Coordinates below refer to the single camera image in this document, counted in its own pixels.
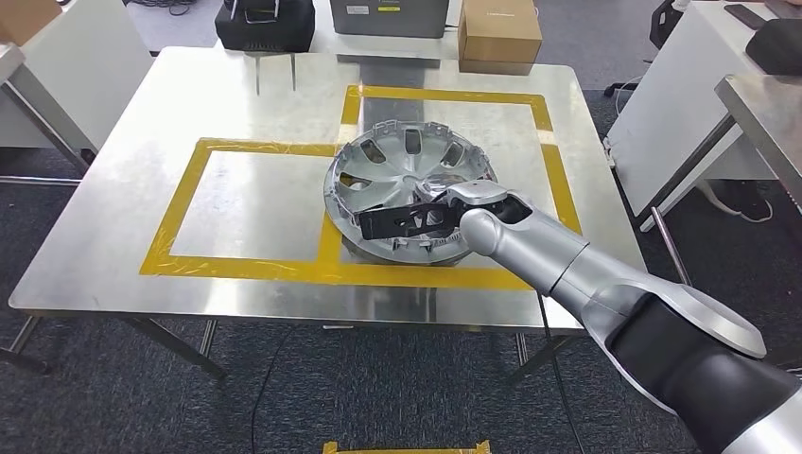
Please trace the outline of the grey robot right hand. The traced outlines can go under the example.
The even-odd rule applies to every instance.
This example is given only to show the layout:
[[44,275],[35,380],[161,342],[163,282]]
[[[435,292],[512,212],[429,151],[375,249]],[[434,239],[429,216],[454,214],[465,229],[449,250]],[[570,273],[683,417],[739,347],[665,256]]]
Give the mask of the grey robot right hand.
[[413,190],[418,201],[429,203],[435,201],[448,187],[464,182],[465,178],[460,175],[435,174],[416,182]]

